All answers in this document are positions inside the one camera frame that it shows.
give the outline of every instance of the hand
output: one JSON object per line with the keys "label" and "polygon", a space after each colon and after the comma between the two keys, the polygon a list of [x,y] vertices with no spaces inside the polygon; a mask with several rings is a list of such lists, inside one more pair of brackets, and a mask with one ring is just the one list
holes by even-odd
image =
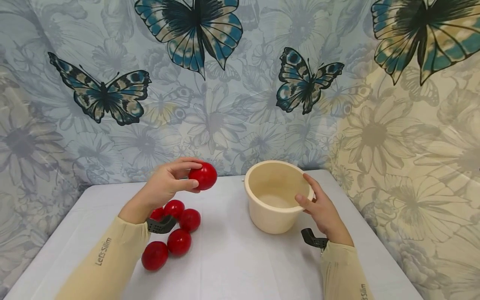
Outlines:
{"label": "hand", "polygon": [[191,169],[200,169],[203,161],[194,157],[181,157],[156,168],[144,187],[122,208],[119,217],[126,222],[141,224],[152,211],[164,206],[177,192],[199,193],[198,181],[181,180]]}
{"label": "hand", "polygon": [[332,200],[328,198],[320,184],[310,175],[304,173],[303,178],[311,185],[315,192],[315,198],[310,201],[304,195],[297,194],[295,200],[301,207],[305,208],[307,214],[312,216],[318,229],[325,234],[331,242],[353,247],[352,237],[338,215],[338,211]]}

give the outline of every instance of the sleeve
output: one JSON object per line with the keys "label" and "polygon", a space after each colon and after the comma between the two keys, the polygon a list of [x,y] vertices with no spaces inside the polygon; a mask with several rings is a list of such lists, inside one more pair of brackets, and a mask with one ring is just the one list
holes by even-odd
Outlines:
{"label": "sleeve", "polygon": [[354,247],[328,242],[321,271],[324,300],[374,300]]}
{"label": "sleeve", "polygon": [[120,299],[149,239],[147,223],[131,224],[115,217],[55,299]]}

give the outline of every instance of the printed backdrop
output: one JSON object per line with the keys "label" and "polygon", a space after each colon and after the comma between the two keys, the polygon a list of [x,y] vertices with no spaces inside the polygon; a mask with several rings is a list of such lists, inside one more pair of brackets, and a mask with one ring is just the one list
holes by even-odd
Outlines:
{"label": "printed backdrop", "polygon": [[480,299],[480,0],[3,0],[0,299],[83,190],[328,169],[428,300]]}

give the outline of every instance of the red ball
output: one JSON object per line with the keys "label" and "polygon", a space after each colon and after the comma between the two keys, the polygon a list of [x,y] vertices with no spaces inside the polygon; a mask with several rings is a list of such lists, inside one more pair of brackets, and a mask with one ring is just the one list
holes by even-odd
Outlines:
{"label": "red ball", "polygon": [[163,209],[164,215],[168,216],[171,215],[175,219],[179,219],[181,216],[181,213],[183,213],[183,210],[185,209],[185,204],[183,204],[182,201],[180,200],[170,200],[167,202]]}
{"label": "red ball", "polygon": [[160,222],[161,219],[163,218],[163,207],[159,207],[156,210],[154,210],[152,212],[152,214],[150,215],[150,218],[155,220],[155,221]]}
{"label": "red ball", "polygon": [[167,262],[168,247],[162,241],[153,241],[142,254],[142,264],[148,271],[157,271]]}
{"label": "red ball", "polygon": [[180,228],[194,232],[200,226],[200,213],[192,208],[185,209],[180,216]]}
{"label": "red ball", "polygon": [[170,253],[175,256],[182,256],[188,252],[192,244],[192,236],[181,228],[170,233],[167,240],[167,247]]}
{"label": "red ball", "polygon": [[189,179],[195,179],[199,185],[197,189],[205,191],[213,187],[216,182],[217,173],[215,168],[209,163],[201,163],[202,168],[191,169],[188,174]]}

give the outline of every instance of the white tablecloth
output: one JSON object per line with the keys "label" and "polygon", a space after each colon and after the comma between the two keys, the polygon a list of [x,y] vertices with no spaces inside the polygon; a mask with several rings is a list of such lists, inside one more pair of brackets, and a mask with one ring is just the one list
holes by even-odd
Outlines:
{"label": "white tablecloth", "polygon": [[[421,296],[371,231],[335,179],[325,170],[309,171],[335,203],[349,229],[376,300],[421,300]],[[283,235],[268,235],[250,221],[243,176],[219,178],[200,194],[179,193],[187,208],[202,215],[192,248],[169,258],[156,273],[135,268],[124,299],[135,300],[319,300],[320,251],[302,240],[311,227],[301,214]],[[54,299],[69,273],[100,239],[113,217],[143,183],[97,185],[85,191],[20,277],[6,300]],[[150,241],[167,240],[152,234]]]}

